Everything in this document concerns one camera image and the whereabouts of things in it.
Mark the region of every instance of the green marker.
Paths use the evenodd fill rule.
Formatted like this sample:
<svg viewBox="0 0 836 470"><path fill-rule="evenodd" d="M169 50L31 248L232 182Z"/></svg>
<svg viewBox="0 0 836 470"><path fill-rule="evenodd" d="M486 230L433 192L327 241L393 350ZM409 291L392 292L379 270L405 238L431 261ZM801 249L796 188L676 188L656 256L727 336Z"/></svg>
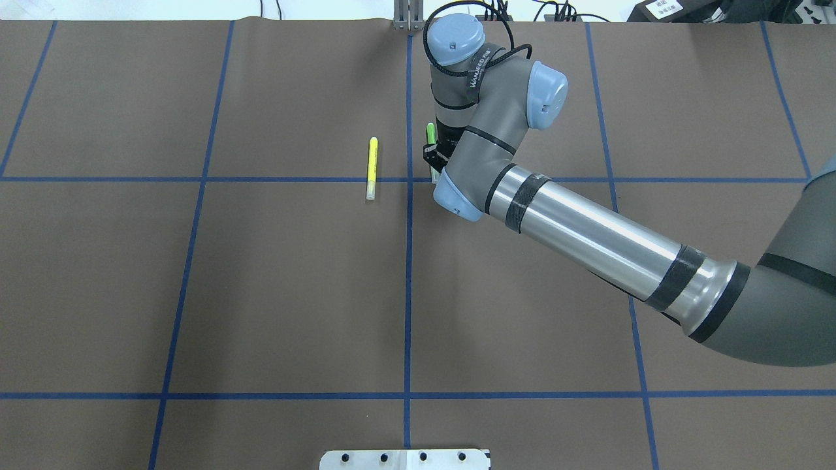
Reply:
<svg viewBox="0 0 836 470"><path fill-rule="evenodd" d="M436 135L436 125L428 122L426 123L426 143L432 145L438 142L438 135ZM438 177L441 176L438 171L432 166L430 167L430 176L432 177L432 184L438 182Z"/></svg>

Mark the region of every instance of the label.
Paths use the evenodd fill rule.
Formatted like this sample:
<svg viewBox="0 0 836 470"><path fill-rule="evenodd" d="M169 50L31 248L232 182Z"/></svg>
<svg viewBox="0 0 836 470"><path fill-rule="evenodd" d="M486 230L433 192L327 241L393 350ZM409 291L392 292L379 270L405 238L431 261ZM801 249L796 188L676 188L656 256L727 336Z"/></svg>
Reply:
<svg viewBox="0 0 836 470"><path fill-rule="evenodd" d="M657 0L645 5L647 9L653 13L656 19L669 17L670 15L682 11L684 8L676 0Z"/></svg>
<svg viewBox="0 0 836 470"><path fill-rule="evenodd" d="M487 63L500 49L502 48L494 43L485 43L473 54L470 70L467 71L467 88L465 89L465 96L469 102L479 102L479 89L482 87L482 80L485 78Z"/></svg>

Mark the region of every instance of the yellow highlighter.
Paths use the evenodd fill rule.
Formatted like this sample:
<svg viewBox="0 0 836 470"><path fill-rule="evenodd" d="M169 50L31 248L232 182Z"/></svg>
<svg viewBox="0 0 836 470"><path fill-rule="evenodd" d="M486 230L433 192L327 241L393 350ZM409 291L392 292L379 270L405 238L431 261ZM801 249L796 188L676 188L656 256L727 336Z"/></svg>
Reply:
<svg viewBox="0 0 836 470"><path fill-rule="evenodd" d="M369 172L366 175L366 200L375 199L375 184L377 183L377 137L369 139Z"/></svg>

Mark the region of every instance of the metal bracket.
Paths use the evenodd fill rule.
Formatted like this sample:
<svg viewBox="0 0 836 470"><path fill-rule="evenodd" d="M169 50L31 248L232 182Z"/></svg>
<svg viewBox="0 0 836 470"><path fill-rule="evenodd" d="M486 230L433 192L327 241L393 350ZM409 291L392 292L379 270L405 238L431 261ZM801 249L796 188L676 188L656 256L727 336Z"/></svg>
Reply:
<svg viewBox="0 0 836 470"><path fill-rule="evenodd" d="M423 0L395 0L395 17L392 18L395 29L424 28Z"/></svg>
<svg viewBox="0 0 836 470"><path fill-rule="evenodd" d="M430 167L441 173L450 159L438 153L437 144L427 144L424 146L424 161L430 164Z"/></svg>
<svg viewBox="0 0 836 470"><path fill-rule="evenodd" d="M490 470L491 453L480 449L330 451L319 470Z"/></svg>

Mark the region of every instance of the black cable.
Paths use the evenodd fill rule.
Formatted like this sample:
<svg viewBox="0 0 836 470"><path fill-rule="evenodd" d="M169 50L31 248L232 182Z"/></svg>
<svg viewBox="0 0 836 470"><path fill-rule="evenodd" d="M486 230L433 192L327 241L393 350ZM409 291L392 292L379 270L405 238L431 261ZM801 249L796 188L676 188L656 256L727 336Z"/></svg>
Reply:
<svg viewBox="0 0 836 470"><path fill-rule="evenodd" d="M505 15L506 21L511 21L511 15L508 14L508 0L505 0L505 6L502 7L502 14Z"/></svg>
<svg viewBox="0 0 836 470"><path fill-rule="evenodd" d="M577 17L593 17L593 18L597 18L597 19L603 19L607 23L612 23L607 18L600 17L598 15L593 15L592 13L578 13L578 14L575 14L575 15L569 15L569 16L566 17L566 21L574 21L574 19L577 18Z"/></svg>
<svg viewBox="0 0 836 470"><path fill-rule="evenodd" d="M497 0L497 11L499 12L499 18L505 18L505 21L508 21L508 5L507 2L503 2L502 0Z"/></svg>
<svg viewBox="0 0 836 470"><path fill-rule="evenodd" d="M537 21L537 18L540 18L540 13L546 8L546 5L554 5L554 21L566 21L567 14L569 16L574 15L578 12L578 9L574 7L574 5L570 4L569 2L566 3L557 3L554 0L549 2L541 2L539 0L533 0L534 2L541 3L540 9L537 10L537 14L534 15L534 20Z"/></svg>
<svg viewBox="0 0 836 470"><path fill-rule="evenodd" d="M540 12L542 12L542 10L544 8L546 8L548 5L554 5L554 14L555 15L558 14L558 3L557 2L538 2L538 3L542 3L542 5L540 5L540 9L537 10L537 14L534 15L534 20L532 20L532 21L537 21L537 18L540 18Z"/></svg>
<svg viewBox="0 0 836 470"><path fill-rule="evenodd" d="M453 72L452 70L448 69L447 67L444 67L441 64L439 64L438 61L436 60L436 58L433 57L432 52L430 51L430 43L427 40L427 34L430 31L430 25L432 23L432 20L435 19L436 15L438 15L438 13L441 13L444 10L447 10L448 8L458 7L460 5L477 5L477 6L480 6L480 7L490 8L492 10L492 13L499 13L495 7L492 7L492 6L488 5L487 3L478 2L476 0L461 0L459 2L452 2L452 3L448 3L447 5L443 5L443 6L439 7L435 12L432 12L430 14L430 16L426 19L426 21L424 22L424 33L423 33L424 52L426 53L426 57L430 61L430 64L433 67L438 69L443 74L449 75L451 77L464 77L464 76L467 75L467 72L466 71L465 72ZM534 47L531 44L528 44L528 43L525 43L525 44L523 44L519 47L514 47L514 34L511 32L511 26L508 25L508 21L505 18L499 18L499 20L502 21L502 26L505 27L505 31L508 33L508 41L511 43L511 50L504 53L499 58L491 60L490 62L488 62L485 65L485 70L490 69L494 65L497 65L497 64L501 63L503 60L508 59L512 55L514 55L514 54L516 54L516 53L518 53L518 52L520 52L524 49L526 49L528 51L528 53L526 54L526 59L530 59L531 54L534 51Z"/></svg>

